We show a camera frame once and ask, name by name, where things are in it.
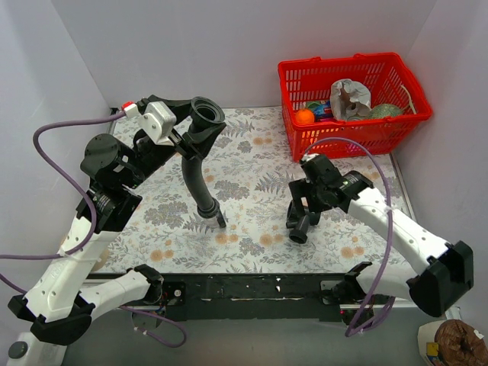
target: red button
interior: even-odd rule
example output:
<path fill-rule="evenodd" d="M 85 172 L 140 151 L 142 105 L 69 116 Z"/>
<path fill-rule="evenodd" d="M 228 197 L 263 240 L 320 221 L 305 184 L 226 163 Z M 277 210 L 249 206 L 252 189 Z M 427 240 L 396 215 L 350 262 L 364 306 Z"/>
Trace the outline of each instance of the red button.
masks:
<path fill-rule="evenodd" d="M 134 104 L 134 102 L 133 101 L 128 101 L 127 103 L 122 104 L 122 109 L 125 109 L 125 108 L 129 107 L 131 104 Z"/>

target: red basket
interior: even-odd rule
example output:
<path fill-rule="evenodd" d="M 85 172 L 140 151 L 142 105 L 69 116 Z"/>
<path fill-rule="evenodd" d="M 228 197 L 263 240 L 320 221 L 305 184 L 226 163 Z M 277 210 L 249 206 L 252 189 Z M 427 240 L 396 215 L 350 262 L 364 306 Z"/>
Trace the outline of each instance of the red basket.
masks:
<path fill-rule="evenodd" d="M 357 54 L 346 59 L 302 59 L 278 64 L 281 85 L 283 120 L 290 143 L 291 155 L 298 161 L 305 149 L 325 137 L 345 137 L 366 146 L 373 154 L 389 153 L 417 125 L 432 116 L 415 76 L 396 53 Z M 364 84 L 371 92 L 371 106 L 391 103 L 406 108 L 403 115 L 381 120 L 321 122 L 299 125 L 295 112 L 304 101 L 327 100 L 330 87 L 340 79 L 352 79 Z M 412 96 L 414 114 L 404 85 Z M 319 144 L 314 153 L 324 153 L 330 159 L 362 156 L 364 152 L 346 142 Z"/>

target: leaf pattern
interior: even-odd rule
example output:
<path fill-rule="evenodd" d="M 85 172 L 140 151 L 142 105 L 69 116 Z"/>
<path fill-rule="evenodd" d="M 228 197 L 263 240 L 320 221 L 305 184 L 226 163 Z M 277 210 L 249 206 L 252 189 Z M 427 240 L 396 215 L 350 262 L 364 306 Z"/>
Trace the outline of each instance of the leaf pattern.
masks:
<path fill-rule="evenodd" d="M 203 164 L 210 193 L 219 200 L 227 228 L 198 216 L 185 187 L 176 154 L 138 189 L 143 201 L 125 230 L 109 246 L 103 272 L 125 272 L 147 263 L 161 272 L 320 273 L 345 272 L 363 261 L 379 263 L 384 241 L 341 210 L 322 214 L 304 245 L 288 239 L 288 182 L 303 177 L 292 162 L 280 108 L 226 109 L 227 127 Z M 177 126 L 183 134 L 190 121 Z M 139 129 L 120 119 L 114 135 L 127 145 Z M 376 157 L 383 168 L 393 205 L 408 213 L 389 156 Z M 382 191 L 366 157 L 334 160 L 341 172 L 357 170 Z M 393 266 L 406 266 L 393 250 Z"/>

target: cable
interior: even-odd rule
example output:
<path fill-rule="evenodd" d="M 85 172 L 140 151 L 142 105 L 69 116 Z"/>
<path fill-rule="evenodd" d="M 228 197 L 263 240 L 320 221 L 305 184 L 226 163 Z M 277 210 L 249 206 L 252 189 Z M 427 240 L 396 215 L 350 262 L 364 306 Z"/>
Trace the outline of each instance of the cable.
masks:
<path fill-rule="evenodd" d="M 410 106 L 410 109 L 412 110 L 412 112 L 414 114 L 417 114 L 417 111 L 415 109 L 415 107 L 413 106 L 413 102 L 412 102 L 412 95 L 410 95 L 409 91 L 407 88 L 405 88 L 405 85 L 400 85 L 400 87 L 405 91 L 406 93 L 406 96 L 409 97 L 409 106 Z"/>
<path fill-rule="evenodd" d="M 44 152 L 43 148 L 40 146 L 40 143 L 39 143 L 39 136 L 48 130 L 53 130 L 53 129 L 61 128 L 61 127 L 89 126 L 89 125 L 93 125 L 93 124 L 106 124 L 108 122 L 118 120 L 119 118 L 123 117 L 124 115 L 125 115 L 125 112 L 120 112 L 117 114 L 112 114 L 109 117 L 96 118 L 94 120 L 67 120 L 64 122 L 56 122 L 54 124 L 47 124 L 45 126 L 40 127 L 38 130 L 36 130 L 36 132 L 34 132 L 34 135 L 32 136 L 32 141 L 34 143 L 34 147 L 35 147 L 36 151 L 39 153 L 39 155 L 41 156 L 41 158 L 43 158 L 49 165 L 51 165 L 54 168 L 54 170 L 56 170 L 58 173 L 60 173 L 61 176 L 65 180 L 67 180 L 78 191 L 78 193 L 80 193 L 80 195 L 86 201 L 86 204 L 88 205 L 88 208 L 90 210 L 91 226 L 90 226 L 90 230 L 88 231 L 88 234 L 86 234 L 86 237 L 77 246 L 75 246 L 74 248 L 72 248 L 70 250 L 67 250 L 66 251 L 67 255 L 71 255 L 71 254 L 79 251 L 90 240 L 93 233 L 95 232 L 95 227 L 97 225 L 97 211 L 95 209 L 95 206 L 94 206 L 92 200 L 85 193 L 83 188 L 81 188 L 80 185 L 78 183 L 76 183 L 76 181 L 73 178 L 71 178 L 71 176 L 68 173 L 66 173 L 59 165 L 57 165 L 46 154 L 46 152 Z M 18 260 L 22 260 L 22 261 L 43 261 L 45 259 L 58 259 L 58 258 L 61 258 L 61 255 L 59 255 L 59 254 L 53 254 L 53 255 L 1 254 L 0 255 L 0 259 L 18 259 Z M 14 290 L 25 294 L 25 290 L 21 289 L 20 287 L 16 286 L 12 282 L 10 282 L 2 274 L 0 274 L 0 281 L 3 281 L 5 284 L 12 287 Z"/>
<path fill-rule="evenodd" d="M 176 328 L 180 329 L 181 330 L 181 334 L 183 335 L 183 339 L 179 342 L 179 343 L 171 343 L 171 342 L 168 342 L 166 341 L 165 339 L 161 338 L 159 335 L 156 335 L 154 334 L 153 332 L 150 332 L 149 330 L 147 329 L 144 329 L 144 328 L 139 328 L 139 327 L 136 327 L 136 330 L 139 330 L 141 331 L 142 333 L 144 334 L 147 334 L 148 336 L 150 337 L 153 337 L 156 341 L 162 343 L 163 345 L 165 345 L 166 347 L 170 347 L 170 348 L 178 348 L 178 347 L 181 347 L 183 344 L 186 343 L 186 340 L 187 340 L 187 337 L 188 337 L 188 334 L 186 333 L 186 329 L 183 327 L 182 324 L 179 324 L 173 320 L 170 320 L 168 318 L 165 318 L 164 316 L 160 316 L 160 315 L 156 315 L 156 314 L 152 314 L 152 313 L 148 313 L 146 311 L 142 311 L 142 310 L 136 310 L 136 309 L 132 309 L 130 307 L 126 307 L 126 306 L 122 306 L 120 307 L 122 310 L 127 310 L 127 311 L 131 311 L 132 313 L 135 313 L 135 314 L 142 314 L 142 315 L 147 315 L 147 316 L 151 316 L 152 318 L 156 318 L 156 319 L 160 319 L 162 320 L 163 322 L 167 322 L 168 324 L 171 324 L 172 326 L 175 326 Z"/>
<path fill-rule="evenodd" d="M 366 155 L 371 159 L 373 162 L 374 166 L 376 167 L 376 170 L 378 170 L 378 173 L 380 173 L 381 180 L 383 181 L 384 184 L 384 189 L 385 189 L 385 194 L 386 194 L 386 199 L 387 199 L 387 206 L 391 207 L 391 191 L 390 191 L 390 186 L 388 185 L 387 177 L 384 175 L 383 170 L 380 167 L 380 164 L 378 161 L 374 158 L 374 156 L 366 149 L 364 146 L 362 146 L 360 143 L 356 143 L 354 140 L 346 139 L 344 137 L 327 137 L 325 139 L 320 139 L 313 143 L 312 145 L 308 146 L 305 149 L 305 152 L 303 153 L 304 155 L 307 154 L 313 147 L 324 143 L 326 141 L 331 141 L 331 140 L 338 140 L 338 141 L 345 141 L 347 143 L 351 143 L 357 147 L 359 147 L 361 150 L 363 150 Z M 370 318 L 368 321 L 364 322 L 357 328 L 354 328 L 354 325 L 358 322 L 359 317 L 362 315 L 364 312 L 365 307 L 369 304 L 371 298 L 373 297 L 374 290 L 376 290 L 376 287 L 380 283 L 381 276 L 383 276 L 384 270 L 388 265 L 388 258 L 390 257 L 390 252 L 391 248 L 393 246 L 393 212 L 392 210 L 388 210 L 387 212 L 387 218 L 388 218 L 388 229 L 387 229 L 387 247 L 384 251 L 384 257 L 383 261 L 381 262 L 380 269 L 378 270 L 378 273 L 376 274 L 376 277 L 374 278 L 373 284 L 371 285 L 371 288 L 369 289 L 368 293 L 364 297 L 363 301 L 361 302 L 361 305 L 359 306 L 358 311 L 356 314 L 353 316 L 351 322 L 349 323 L 349 327 L 345 331 L 345 336 L 346 337 L 351 337 L 355 334 L 358 334 L 360 331 L 368 331 L 376 328 L 379 326 L 388 316 L 390 313 L 393 304 L 395 302 L 395 297 L 390 297 L 390 299 L 387 301 L 383 309 L 381 310 L 381 313 L 373 316 Z"/>
<path fill-rule="evenodd" d="M 372 297 L 372 298 L 371 298 L 371 303 L 370 303 L 370 305 L 369 305 L 368 310 L 373 309 L 373 307 L 374 307 L 374 297 Z"/>

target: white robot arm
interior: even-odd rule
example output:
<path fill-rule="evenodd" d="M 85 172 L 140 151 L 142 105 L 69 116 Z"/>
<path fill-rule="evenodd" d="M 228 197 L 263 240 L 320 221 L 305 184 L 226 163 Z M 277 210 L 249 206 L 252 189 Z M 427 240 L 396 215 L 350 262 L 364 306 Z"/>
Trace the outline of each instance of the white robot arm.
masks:
<path fill-rule="evenodd" d="M 412 300 L 431 316 L 441 316 L 473 287 L 473 252 L 464 242 L 455 245 L 435 236 L 402 211 L 387 206 L 384 196 L 358 172 L 341 175 L 324 155 L 305 156 L 300 162 L 306 178 L 292 181 L 293 200 L 287 227 L 295 242 L 307 240 L 309 225 L 317 225 L 320 213 L 339 207 L 387 238 L 387 213 L 393 214 L 393 247 L 411 268 L 387 266 L 376 294 Z M 308 207 L 303 206 L 306 198 Z M 333 289 L 339 299 L 360 300 L 371 289 L 379 265 L 363 262 L 345 275 Z"/>
<path fill-rule="evenodd" d="M 66 346 L 89 328 L 92 320 L 134 300 L 158 303 L 163 293 L 163 278 L 147 265 L 139 265 L 115 280 L 82 289 L 100 254 L 126 226 L 142 198 L 130 189 L 142 184 L 174 154 L 180 153 L 182 173 L 188 190 L 197 203 L 198 213 L 216 217 L 220 227 L 226 223 L 219 202 L 207 189 L 201 174 L 202 160 L 225 128 L 224 114 L 212 101 L 197 97 L 188 101 L 169 101 L 152 95 L 123 106 L 128 117 L 141 127 L 129 147 L 114 136 L 103 133 L 86 146 L 81 169 L 90 177 L 87 195 L 96 209 L 96 229 L 90 240 L 72 252 L 92 226 L 88 205 L 82 201 L 65 241 L 39 281 L 26 294 L 11 298 L 8 307 L 19 318 L 32 322 L 29 333 L 22 333 L 20 345 L 13 349 L 9 365 L 60 364 Z M 173 128 L 186 117 L 192 123 L 180 136 Z"/>

